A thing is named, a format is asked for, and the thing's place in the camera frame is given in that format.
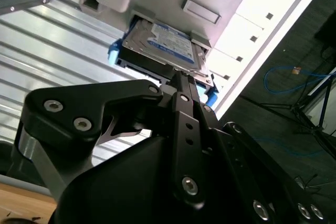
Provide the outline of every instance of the hard drive label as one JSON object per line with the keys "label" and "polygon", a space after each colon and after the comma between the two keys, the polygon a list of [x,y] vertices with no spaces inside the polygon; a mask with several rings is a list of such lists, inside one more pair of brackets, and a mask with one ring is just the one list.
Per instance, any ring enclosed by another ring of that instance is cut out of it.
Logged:
{"label": "hard drive label", "polygon": [[188,35],[161,24],[153,25],[152,34],[155,37],[147,39],[150,45],[189,63],[195,63],[192,44]]}

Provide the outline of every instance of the corrugated metal surface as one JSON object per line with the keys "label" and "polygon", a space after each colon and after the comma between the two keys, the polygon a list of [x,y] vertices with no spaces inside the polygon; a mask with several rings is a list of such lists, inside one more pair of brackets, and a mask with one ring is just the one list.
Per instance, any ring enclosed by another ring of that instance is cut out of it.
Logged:
{"label": "corrugated metal surface", "polygon": [[[0,141],[14,141],[24,97],[33,89],[145,78],[108,64],[108,47],[122,34],[57,0],[0,16]],[[96,147],[94,163],[147,135]]]}

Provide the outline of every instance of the floor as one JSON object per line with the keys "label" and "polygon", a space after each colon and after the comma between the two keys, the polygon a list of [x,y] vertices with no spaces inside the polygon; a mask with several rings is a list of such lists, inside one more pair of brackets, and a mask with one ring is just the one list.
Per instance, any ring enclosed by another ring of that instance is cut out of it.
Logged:
{"label": "floor", "polygon": [[[264,76],[269,69],[277,66],[296,66],[316,73],[328,73],[333,69],[334,65],[321,59],[320,51],[323,43],[317,41],[314,34],[335,10],[335,0],[313,0],[244,89],[242,95],[260,103],[296,103],[301,97],[302,90],[272,94],[264,87]],[[325,53],[329,61],[335,60],[334,55],[333,49],[328,49]],[[303,74],[279,70],[269,74],[268,84],[272,90],[283,91],[305,83],[306,79],[307,76]],[[308,86],[303,97],[312,88],[313,85]],[[278,111],[293,117],[289,111]],[[221,119],[222,124],[230,121],[240,124],[291,177],[300,176],[306,183],[317,174],[309,186],[328,183],[321,186],[318,192],[323,196],[314,195],[314,198],[322,205],[324,211],[333,215],[336,209],[336,161],[322,151],[312,135],[299,134],[302,128],[298,125],[242,98],[238,98]],[[336,223],[335,214],[332,223]]]}

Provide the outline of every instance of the wooden surface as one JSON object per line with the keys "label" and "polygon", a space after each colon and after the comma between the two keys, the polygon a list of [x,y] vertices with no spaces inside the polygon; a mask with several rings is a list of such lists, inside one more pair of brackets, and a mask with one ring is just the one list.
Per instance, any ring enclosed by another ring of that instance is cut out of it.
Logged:
{"label": "wooden surface", "polygon": [[25,218],[48,223],[55,208],[54,199],[48,196],[0,184],[0,220]]}

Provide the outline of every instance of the screw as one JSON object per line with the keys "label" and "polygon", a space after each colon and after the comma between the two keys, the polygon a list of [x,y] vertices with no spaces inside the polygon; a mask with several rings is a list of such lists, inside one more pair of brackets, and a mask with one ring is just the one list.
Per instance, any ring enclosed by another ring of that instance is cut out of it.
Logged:
{"label": "screw", "polygon": [[183,100],[183,101],[189,101],[189,98],[188,97],[186,97],[185,95],[183,95],[183,94],[181,94],[181,99]]}
{"label": "screw", "polygon": [[59,112],[63,110],[63,105],[56,100],[48,100],[44,103],[44,108],[50,112]]}
{"label": "screw", "polygon": [[153,86],[149,86],[149,90],[154,92],[154,93],[158,93],[158,89],[153,87]]}
{"label": "screw", "polygon": [[204,109],[205,109],[207,112],[210,112],[210,111],[211,111],[211,108],[210,108],[208,105],[204,105],[203,107],[204,107]]}
{"label": "screw", "polygon": [[233,125],[233,129],[235,130],[235,132],[237,132],[239,134],[242,133],[241,130],[237,126],[235,126],[235,125]]}
{"label": "screw", "polygon": [[321,213],[321,211],[314,205],[310,205],[311,210],[313,211],[313,213],[321,220],[323,220],[323,214]]}
{"label": "screw", "polygon": [[310,214],[308,212],[308,210],[300,203],[298,203],[298,208],[300,213],[306,218],[306,219],[310,219]]}
{"label": "screw", "polygon": [[196,195],[198,193],[198,186],[196,182],[189,177],[184,177],[182,180],[183,189],[190,195]]}
{"label": "screw", "polygon": [[266,208],[258,201],[253,201],[253,208],[257,215],[264,221],[269,219]]}
{"label": "screw", "polygon": [[73,124],[79,131],[88,131],[92,127],[91,122],[86,118],[76,118]]}

